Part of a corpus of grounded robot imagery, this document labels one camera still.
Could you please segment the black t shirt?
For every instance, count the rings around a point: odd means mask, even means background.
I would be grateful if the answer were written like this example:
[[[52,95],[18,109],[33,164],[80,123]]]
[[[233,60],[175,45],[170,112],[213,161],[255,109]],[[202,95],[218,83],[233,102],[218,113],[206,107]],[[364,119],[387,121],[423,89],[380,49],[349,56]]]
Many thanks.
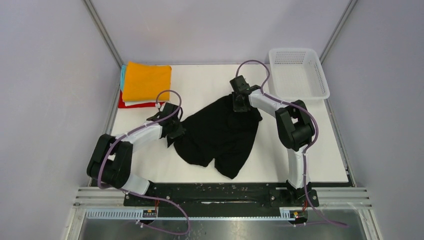
[[[214,167],[234,179],[253,149],[262,116],[257,108],[233,110],[231,95],[223,96],[182,121],[184,133],[167,137],[168,146],[188,164]]]

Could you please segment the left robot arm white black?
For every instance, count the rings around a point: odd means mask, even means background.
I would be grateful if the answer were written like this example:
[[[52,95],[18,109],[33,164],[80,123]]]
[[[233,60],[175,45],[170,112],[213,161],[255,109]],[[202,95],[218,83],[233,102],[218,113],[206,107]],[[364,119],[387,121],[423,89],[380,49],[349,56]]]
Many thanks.
[[[98,180],[100,188],[115,188],[134,195],[144,206],[152,204],[155,192],[151,181],[132,173],[133,154],[153,141],[184,134],[179,112],[181,107],[169,102],[146,122],[119,135],[102,134],[95,145],[86,173]]]

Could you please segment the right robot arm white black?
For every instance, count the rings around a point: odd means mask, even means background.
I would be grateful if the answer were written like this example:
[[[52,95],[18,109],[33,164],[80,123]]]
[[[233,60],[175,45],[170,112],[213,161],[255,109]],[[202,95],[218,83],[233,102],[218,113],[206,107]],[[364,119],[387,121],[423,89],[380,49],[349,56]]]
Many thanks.
[[[235,112],[260,109],[275,118],[278,138],[287,149],[288,178],[287,201],[293,206],[307,199],[309,180],[305,150],[316,133],[314,123],[301,100],[286,102],[263,92],[258,85],[250,86],[240,75],[229,81],[232,87],[232,104]]]

